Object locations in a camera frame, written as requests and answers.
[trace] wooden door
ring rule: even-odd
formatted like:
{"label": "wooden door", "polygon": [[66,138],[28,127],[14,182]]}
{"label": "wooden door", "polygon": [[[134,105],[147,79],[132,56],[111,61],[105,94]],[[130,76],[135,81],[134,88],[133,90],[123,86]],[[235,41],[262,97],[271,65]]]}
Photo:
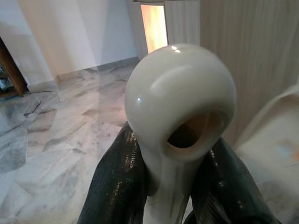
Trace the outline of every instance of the wooden door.
{"label": "wooden door", "polygon": [[168,44],[200,45],[199,6],[199,0],[165,2]]}
{"label": "wooden door", "polygon": [[299,74],[299,1],[201,0],[201,46],[231,71],[236,116],[225,133],[233,144],[270,99]]}

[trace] shiny black material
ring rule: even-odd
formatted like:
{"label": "shiny black material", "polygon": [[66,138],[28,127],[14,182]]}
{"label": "shiny black material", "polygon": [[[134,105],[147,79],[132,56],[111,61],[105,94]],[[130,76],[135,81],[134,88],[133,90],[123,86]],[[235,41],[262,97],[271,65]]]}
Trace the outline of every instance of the shiny black material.
{"label": "shiny black material", "polygon": [[145,165],[126,123],[99,162],[78,224],[142,224]]}
{"label": "shiny black material", "polygon": [[[78,224],[142,224],[146,168],[126,123],[99,162]],[[203,160],[185,224],[277,224],[250,173],[223,139]]]}
{"label": "shiny black material", "polygon": [[191,192],[198,223],[277,224],[243,162],[220,138],[201,164]]}

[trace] wooden panel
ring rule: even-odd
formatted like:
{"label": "wooden panel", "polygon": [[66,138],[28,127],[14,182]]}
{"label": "wooden panel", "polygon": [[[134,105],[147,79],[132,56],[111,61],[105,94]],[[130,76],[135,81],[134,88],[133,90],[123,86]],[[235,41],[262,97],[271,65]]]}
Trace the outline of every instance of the wooden panel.
{"label": "wooden panel", "polygon": [[299,1],[201,0],[201,45],[227,65],[238,93],[234,143],[262,106],[296,83]]}
{"label": "wooden panel", "polygon": [[140,3],[133,2],[132,0],[127,0],[127,5],[134,35],[137,56],[141,60],[148,54],[148,50],[146,46]]}
{"label": "wooden panel", "polygon": [[[11,57],[8,49],[6,48],[4,42],[0,38],[0,64],[3,66],[4,71],[7,73],[9,79],[11,80],[12,84],[16,92],[23,96],[23,90],[25,89],[26,83],[25,80],[20,73],[19,69],[14,63],[13,58]],[[13,95],[13,93],[4,93],[1,96],[9,96]]]}
{"label": "wooden panel", "polygon": [[200,45],[198,0],[166,1],[165,17],[168,43],[192,43]]}

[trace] white wall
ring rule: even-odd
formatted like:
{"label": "white wall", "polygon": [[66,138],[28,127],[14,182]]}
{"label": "white wall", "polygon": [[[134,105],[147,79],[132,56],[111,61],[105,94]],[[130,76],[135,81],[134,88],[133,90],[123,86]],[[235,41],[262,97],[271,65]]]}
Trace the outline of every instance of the white wall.
{"label": "white wall", "polygon": [[19,0],[55,75],[135,57],[124,0]]}
{"label": "white wall", "polygon": [[54,81],[16,0],[0,0],[0,36],[28,85]]}

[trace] gray marble tile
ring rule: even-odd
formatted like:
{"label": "gray marble tile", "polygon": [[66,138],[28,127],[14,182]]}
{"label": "gray marble tile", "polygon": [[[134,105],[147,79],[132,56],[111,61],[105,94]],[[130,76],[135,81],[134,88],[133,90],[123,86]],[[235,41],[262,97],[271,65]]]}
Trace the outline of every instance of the gray marble tile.
{"label": "gray marble tile", "polygon": [[32,196],[17,182],[13,182],[2,206],[0,206],[0,217],[9,218],[16,216],[31,198]]}
{"label": "gray marble tile", "polygon": [[76,223],[94,170],[126,121],[134,66],[64,74],[57,92],[1,102],[0,223]]}
{"label": "gray marble tile", "polygon": [[120,127],[102,121],[88,122],[66,142],[87,154],[101,159],[109,149]]}
{"label": "gray marble tile", "polygon": [[18,169],[26,162],[27,136],[19,137],[8,144],[0,159],[0,174]]}
{"label": "gray marble tile", "polygon": [[0,218],[1,224],[22,224],[16,217]]}
{"label": "gray marble tile", "polygon": [[16,170],[0,174],[0,206],[3,204],[11,186],[14,182],[14,177],[16,175]]}
{"label": "gray marble tile", "polygon": [[34,197],[18,219],[25,224],[76,223],[88,192],[98,159],[84,155],[61,175],[34,186]]}
{"label": "gray marble tile", "polygon": [[127,121],[125,108],[120,105],[97,106],[85,111],[82,115],[119,127],[122,127]]}

